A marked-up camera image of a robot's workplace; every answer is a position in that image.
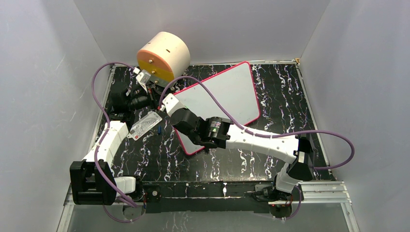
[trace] black marble table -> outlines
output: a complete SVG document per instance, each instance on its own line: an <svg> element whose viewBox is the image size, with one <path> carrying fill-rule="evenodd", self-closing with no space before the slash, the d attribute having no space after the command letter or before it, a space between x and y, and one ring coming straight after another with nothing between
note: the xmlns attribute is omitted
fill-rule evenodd
<svg viewBox="0 0 410 232"><path fill-rule="evenodd" d="M185 75L202 80L232 65L190 66ZM305 93L294 64L253 64L261 116L251 128L285 133L315 129ZM181 80L176 85L183 89L192 81ZM135 75L127 67L116 67L112 85L131 87L137 85ZM146 115L148 109L136 111L136 118ZM137 141L126 138L119 147L113 162L115 177L139 175L143 181L258 181L273 180L284 162L264 154L238 149L211 149L208 153L188 156L184 153L169 117L159 113L163 121L161 135L158 125ZM322 149L317 136L316 166L325 166ZM317 180L333 180L328 171L316 171Z"/></svg>

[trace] beige cylinder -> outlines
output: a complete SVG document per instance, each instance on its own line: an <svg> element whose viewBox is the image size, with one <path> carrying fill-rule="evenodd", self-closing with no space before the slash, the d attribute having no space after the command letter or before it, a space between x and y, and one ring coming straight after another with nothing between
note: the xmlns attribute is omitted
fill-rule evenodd
<svg viewBox="0 0 410 232"><path fill-rule="evenodd" d="M170 82L190 65L190 51L179 37L162 31L138 51L137 61L141 69Z"/></svg>

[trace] white board with red edge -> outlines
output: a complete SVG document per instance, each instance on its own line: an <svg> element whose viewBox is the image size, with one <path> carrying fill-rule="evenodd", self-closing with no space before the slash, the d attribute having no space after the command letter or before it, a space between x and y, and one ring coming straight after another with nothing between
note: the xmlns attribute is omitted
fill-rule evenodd
<svg viewBox="0 0 410 232"><path fill-rule="evenodd" d="M246 125L261 115L252 70L248 62L239 63L203 80L202 83L240 124ZM228 118L198 84L177 92L175 96L188 109L203 119L213 116ZM193 155L204 148L193 144L186 135L178 131L176 134L187 155Z"/></svg>

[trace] white wall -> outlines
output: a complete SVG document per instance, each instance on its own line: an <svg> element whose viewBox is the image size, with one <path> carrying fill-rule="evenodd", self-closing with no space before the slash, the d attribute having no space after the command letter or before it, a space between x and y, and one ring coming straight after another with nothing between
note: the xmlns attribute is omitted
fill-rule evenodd
<svg viewBox="0 0 410 232"><path fill-rule="evenodd" d="M74 0L109 61L136 64L160 31L192 63L299 58L329 0Z"/></svg>
<svg viewBox="0 0 410 232"><path fill-rule="evenodd" d="M320 129L347 135L356 156L334 170L363 232L410 228L410 2L332 0L301 59ZM332 164L349 148L324 137Z"/></svg>
<svg viewBox="0 0 410 232"><path fill-rule="evenodd" d="M72 0L0 1L0 231L56 231L106 62ZM108 74L96 84L102 97Z"/></svg>

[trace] red border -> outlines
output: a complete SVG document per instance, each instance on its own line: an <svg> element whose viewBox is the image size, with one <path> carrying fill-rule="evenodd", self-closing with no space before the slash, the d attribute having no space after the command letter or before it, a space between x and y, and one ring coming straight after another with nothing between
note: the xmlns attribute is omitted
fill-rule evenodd
<svg viewBox="0 0 410 232"><path fill-rule="evenodd" d="M240 62L239 64L237 64L237 65L235 65L235 66L232 66L232 67L230 67L230 68L228 68L228 69L225 69L225 70L223 70L223 71L221 71L221 72L219 72L219 73L217 73L217 74L215 74L215 75L213 75L213 76L210 76L210 77L208 77L207 79L202 80L201 82L205 82L205 81L207 81L207 80L209 80L209 79L211 79L211 78L213 78L213 77L215 77L215 76L218 76L219 74L222 74L222 73L224 73L224 72L226 72L226 71L228 71L228 70L230 70L230 69L233 69L234 67L239 66L239 65L244 64L244 63L248 64L248 66L249 66L250 77L251 77L252 84L253 84L253 90L255 91L255 99L256 99L256 102L257 102L257 104L258 104L258 111L259 111L259 115L258 115L255 119L253 119L253 120L251 120L251 121L249 121L248 123L245 124L245 125L247 125L247 124L249 124L249 123L251 123L251 122L257 120L257 119L261 116L261 109L260 109L260 107L259 107L259 102L258 102L259 99L258 99L258 96L256 95L255 83L253 82L252 68L250 67L249 62L247 62L247 61ZM192 87L194 87L194 86L196 86L196 85L198 85L198 83L193 84L192 86L188 86L187 88L185 88L185 89L183 89L183 90L181 90L181 91L178 91L178 92L174 93L174 95L176 95L176 94L178 94L178 93L180 93L180 92L183 92L183 91L185 91L185 90L187 90L187 89L189 89L189 88L192 88ZM179 133L178 133L177 130L176 130L176 135L178 136L179 141L181 141L181 137L179 136ZM203 148L201 148L201 149L199 149L199 150L197 150L197 151L195 151L195 152L187 153L187 151L185 150L184 145L183 145L182 143L181 143L181 145L182 145L182 149L184 150L185 154L187 154L188 156L191 156L191 155L193 155L193 154L195 154L195 153L197 153L197 152L199 152L199 151L201 151L201 150L204 149L204 147L203 147Z"/></svg>

